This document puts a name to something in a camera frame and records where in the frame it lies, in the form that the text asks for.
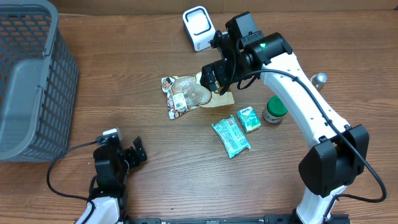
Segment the brown nut pouch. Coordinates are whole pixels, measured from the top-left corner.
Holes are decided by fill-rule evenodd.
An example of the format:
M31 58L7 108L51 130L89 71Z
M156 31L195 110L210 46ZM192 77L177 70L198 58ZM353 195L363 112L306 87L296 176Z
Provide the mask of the brown nut pouch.
M197 108L216 108L233 105L231 91L220 96L200 85L201 72L196 75L163 77L162 91L167 95L167 108L170 119L177 119Z

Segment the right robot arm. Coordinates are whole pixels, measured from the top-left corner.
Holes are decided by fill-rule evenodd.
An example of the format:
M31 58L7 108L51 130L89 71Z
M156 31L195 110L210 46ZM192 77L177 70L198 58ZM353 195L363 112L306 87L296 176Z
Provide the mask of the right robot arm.
M216 31L210 45L221 59L205 65L200 83L223 94L233 83L261 80L281 100L309 148L298 166L305 184L302 201L291 215L266 215L266 223L348 223L331 210L337 197L364 170L369 134L350 126L323 99L300 67L280 33L263 34L249 12L233 17L226 31Z

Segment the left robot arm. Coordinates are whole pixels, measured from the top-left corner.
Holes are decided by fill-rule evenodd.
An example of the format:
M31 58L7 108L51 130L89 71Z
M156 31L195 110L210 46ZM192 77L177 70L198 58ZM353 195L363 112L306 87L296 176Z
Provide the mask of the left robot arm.
M94 151L96 175L90 183L89 202L77 223L131 223L127 214L126 181L131 169L147 160L140 137L123 149L117 136L98 137Z

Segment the green lid jar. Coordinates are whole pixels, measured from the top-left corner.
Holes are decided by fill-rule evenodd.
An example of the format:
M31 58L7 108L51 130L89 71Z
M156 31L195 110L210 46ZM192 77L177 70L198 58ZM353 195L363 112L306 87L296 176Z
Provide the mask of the green lid jar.
M288 109L284 106L280 98L278 96L273 96L267 102L262 115L269 123L279 123L287 112Z

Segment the yellow drink bottle silver cap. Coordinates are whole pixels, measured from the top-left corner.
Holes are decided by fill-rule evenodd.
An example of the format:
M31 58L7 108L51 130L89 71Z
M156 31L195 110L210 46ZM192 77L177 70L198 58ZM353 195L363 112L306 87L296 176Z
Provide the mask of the yellow drink bottle silver cap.
M320 72L311 77L310 82L318 90L321 91L328 80L327 74Z

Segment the small teal tissue pack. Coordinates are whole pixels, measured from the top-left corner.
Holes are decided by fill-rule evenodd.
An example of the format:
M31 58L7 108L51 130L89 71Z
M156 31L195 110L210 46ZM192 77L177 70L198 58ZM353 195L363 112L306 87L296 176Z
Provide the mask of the small teal tissue pack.
M237 116L246 133L250 133L261 126L261 122L252 106L239 110Z

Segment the mint green snack packet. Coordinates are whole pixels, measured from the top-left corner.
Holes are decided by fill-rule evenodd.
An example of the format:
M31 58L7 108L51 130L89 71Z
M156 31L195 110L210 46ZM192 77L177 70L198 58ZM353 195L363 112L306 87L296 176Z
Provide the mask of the mint green snack packet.
M230 159L241 151L251 148L249 141L241 131L233 115L211 126L220 137Z

